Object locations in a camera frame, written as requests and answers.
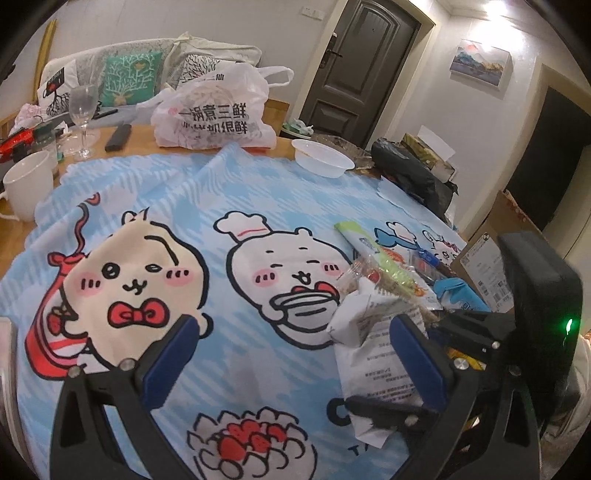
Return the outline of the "green Alpenliebe candy pack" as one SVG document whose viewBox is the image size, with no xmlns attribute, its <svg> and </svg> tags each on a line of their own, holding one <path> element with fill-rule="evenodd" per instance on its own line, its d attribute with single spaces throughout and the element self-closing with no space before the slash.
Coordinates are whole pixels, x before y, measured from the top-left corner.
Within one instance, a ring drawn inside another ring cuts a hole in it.
<svg viewBox="0 0 591 480">
<path fill-rule="evenodd" d="M 335 223 L 335 229 L 360 255 L 379 255 L 381 253 L 380 246 L 358 223 L 353 221 L 338 222 Z"/>
</svg>

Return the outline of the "blue snack packet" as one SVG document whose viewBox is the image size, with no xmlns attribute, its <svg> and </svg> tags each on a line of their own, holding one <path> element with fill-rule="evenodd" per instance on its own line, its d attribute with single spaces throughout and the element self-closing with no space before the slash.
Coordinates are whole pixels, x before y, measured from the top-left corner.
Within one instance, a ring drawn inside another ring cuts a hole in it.
<svg viewBox="0 0 591 480">
<path fill-rule="evenodd" d="M 491 311 L 488 305 L 461 278 L 437 280 L 433 285 L 433 291 L 446 310 Z"/>
</svg>

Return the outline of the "cardboard box with labels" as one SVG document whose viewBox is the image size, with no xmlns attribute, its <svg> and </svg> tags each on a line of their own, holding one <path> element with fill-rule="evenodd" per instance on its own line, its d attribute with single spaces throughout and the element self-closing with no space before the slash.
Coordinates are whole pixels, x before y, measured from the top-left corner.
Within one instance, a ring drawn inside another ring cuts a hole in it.
<svg viewBox="0 0 591 480">
<path fill-rule="evenodd" d="M 533 232 L 543 237 L 511 193 L 499 191 L 485 221 L 452 262 L 451 269 L 480 295 L 493 312 L 508 313 L 514 307 L 498 236 L 520 231 Z"/>
</svg>

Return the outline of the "orange white snack packet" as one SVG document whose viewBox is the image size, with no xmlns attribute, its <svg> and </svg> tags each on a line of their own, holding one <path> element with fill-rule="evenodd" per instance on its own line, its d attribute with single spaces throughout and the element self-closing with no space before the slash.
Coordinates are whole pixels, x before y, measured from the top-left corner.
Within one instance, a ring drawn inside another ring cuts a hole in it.
<svg viewBox="0 0 591 480">
<path fill-rule="evenodd" d="M 370 262 L 379 275 L 381 289 L 429 311 L 443 309 L 434 291 L 413 267 L 394 261 L 384 250 L 373 253 Z"/>
</svg>

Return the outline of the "brown grain bar packet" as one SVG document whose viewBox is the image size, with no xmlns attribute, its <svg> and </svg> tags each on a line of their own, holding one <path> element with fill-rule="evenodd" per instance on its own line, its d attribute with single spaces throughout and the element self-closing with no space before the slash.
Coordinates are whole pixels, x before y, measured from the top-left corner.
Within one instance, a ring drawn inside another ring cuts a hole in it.
<svg viewBox="0 0 591 480">
<path fill-rule="evenodd" d="M 360 281 L 363 278 L 374 285 L 378 285 L 381 281 L 380 268 L 372 258 L 359 257 L 353 260 L 353 263 L 349 265 L 349 269 L 339 275 L 335 281 L 335 288 L 342 297 L 346 297 L 349 293 L 359 289 Z"/>
</svg>

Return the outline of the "blue cartoon tablecloth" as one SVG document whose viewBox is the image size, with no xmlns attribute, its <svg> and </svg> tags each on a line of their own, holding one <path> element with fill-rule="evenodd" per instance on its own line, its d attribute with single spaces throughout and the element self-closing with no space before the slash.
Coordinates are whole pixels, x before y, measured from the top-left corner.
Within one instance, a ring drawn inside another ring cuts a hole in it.
<svg viewBox="0 0 591 480">
<path fill-rule="evenodd" d="M 315 176 L 229 145 L 213 155 L 131 156 L 69 166 L 1 282 L 18 330 L 17 401 L 35 473 L 50 475 L 53 420 L 69 368 L 138 358 L 182 315 L 201 336 L 153 414 L 200 479 L 388 479 L 407 458 L 332 423 L 342 394 L 325 328 L 353 222 L 400 259 L 453 261 L 464 240 L 375 179 Z"/>
</svg>

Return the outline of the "black bag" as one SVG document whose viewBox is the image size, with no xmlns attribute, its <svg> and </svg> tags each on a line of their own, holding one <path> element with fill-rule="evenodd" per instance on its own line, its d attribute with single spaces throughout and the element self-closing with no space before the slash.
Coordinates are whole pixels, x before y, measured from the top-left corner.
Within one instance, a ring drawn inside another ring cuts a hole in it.
<svg viewBox="0 0 591 480">
<path fill-rule="evenodd" d="M 401 190 L 422 204 L 442 221 L 458 187 L 439 180 L 418 158 L 393 142 L 380 138 L 370 149 L 375 167 L 393 179 Z"/>
</svg>

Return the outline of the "white ceramic mug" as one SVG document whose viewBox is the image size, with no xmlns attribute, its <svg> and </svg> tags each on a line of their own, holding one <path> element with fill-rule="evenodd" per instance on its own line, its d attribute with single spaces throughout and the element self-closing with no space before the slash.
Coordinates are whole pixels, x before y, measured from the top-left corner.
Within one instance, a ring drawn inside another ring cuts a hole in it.
<svg viewBox="0 0 591 480">
<path fill-rule="evenodd" d="M 24 157 L 13 165 L 3 177 L 6 200 L 11 215 L 2 214 L 3 220 L 32 222 L 36 206 L 53 190 L 53 173 L 47 151 L 39 151 Z"/>
</svg>

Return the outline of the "white plastic bowl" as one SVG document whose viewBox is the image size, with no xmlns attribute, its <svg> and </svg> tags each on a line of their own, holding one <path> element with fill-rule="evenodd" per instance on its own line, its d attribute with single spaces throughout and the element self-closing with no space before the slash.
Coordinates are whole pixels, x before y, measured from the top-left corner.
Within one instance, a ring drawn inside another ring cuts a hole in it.
<svg viewBox="0 0 591 480">
<path fill-rule="evenodd" d="M 355 169 L 355 163 L 346 155 L 327 145 L 304 139 L 291 141 L 294 161 L 308 172 L 325 178 L 339 178 Z"/>
</svg>

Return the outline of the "black remote control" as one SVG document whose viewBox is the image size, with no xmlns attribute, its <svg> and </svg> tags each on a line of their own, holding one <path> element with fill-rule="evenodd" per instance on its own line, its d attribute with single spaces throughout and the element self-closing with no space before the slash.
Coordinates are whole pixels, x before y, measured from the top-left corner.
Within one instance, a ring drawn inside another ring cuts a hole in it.
<svg viewBox="0 0 591 480">
<path fill-rule="evenodd" d="M 131 130 L 132 126 L 130 124 L 118 126 L 106 142 L 104 150 L 108 153 L 121 151 L 130 137 Z"/>
</svg>

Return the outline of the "clear wine glass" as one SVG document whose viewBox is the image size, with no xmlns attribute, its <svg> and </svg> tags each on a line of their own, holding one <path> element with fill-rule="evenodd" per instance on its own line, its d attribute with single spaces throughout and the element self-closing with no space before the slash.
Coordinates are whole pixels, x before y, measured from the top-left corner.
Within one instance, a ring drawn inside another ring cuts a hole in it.
<svg viewBox="0 0 591 480">
<path fill-rule="evenodd" d="M 80 132 L 80 149 L 77 160 L 86 160 L 90 156 L 87 145 L 87 128 L 93 119 L 98 105 L 98 89 L 95 85 L 82 85 L 69 93 L 69 115 Z"/>
</svg>

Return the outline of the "dark brown door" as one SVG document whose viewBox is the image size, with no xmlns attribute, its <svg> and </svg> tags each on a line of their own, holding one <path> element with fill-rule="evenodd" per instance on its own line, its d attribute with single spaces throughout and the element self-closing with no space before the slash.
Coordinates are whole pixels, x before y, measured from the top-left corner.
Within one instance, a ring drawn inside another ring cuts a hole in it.
<svg viewBox="0 0 591 480">
<path fill-rule="evenodd" d="M 300 119 L 363 147 L 388 102 L 420 23 L 393 1 L 349 1 Z"/>
</svg>

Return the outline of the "teal tree pillow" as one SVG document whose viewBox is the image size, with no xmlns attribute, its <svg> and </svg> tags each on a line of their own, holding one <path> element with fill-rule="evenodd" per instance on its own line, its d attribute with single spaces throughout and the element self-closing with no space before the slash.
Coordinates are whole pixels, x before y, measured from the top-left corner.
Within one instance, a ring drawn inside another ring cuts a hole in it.
<svg viewBox="0 0 591 480">
<path fill-rule="evenodd" d="M 106 59 L 100 102 L 104 107 L 136 105 L 155 95 L 161 52 L 144 52 Z"/>
</svg>

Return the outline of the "white black-print pillow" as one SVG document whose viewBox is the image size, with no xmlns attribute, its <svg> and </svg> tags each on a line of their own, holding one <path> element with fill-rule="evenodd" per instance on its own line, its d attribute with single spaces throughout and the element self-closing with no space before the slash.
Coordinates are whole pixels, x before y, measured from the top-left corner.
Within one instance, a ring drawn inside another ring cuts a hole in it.
<svg viewBox="0 0 591 480">
<path fill-rule="evenodd" d="M 65 64 L 37 91 L 38 105 L 45 117 L 55 117 L 69 111 L 70 92 L 79 86 L 76 63 Z"/>
</svg>

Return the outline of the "landscape wall painting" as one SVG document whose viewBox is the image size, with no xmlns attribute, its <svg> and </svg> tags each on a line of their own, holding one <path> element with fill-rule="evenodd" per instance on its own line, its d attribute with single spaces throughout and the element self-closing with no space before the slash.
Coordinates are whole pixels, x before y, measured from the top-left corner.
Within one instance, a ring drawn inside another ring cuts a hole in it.
<svg viewBox="0 0 591 480">
<path fill-rule="evenodd" d="M 506 50 L 462 39 L 450 71 L 500 88 L 510 61 L 511 54 Z"/>
</svg>

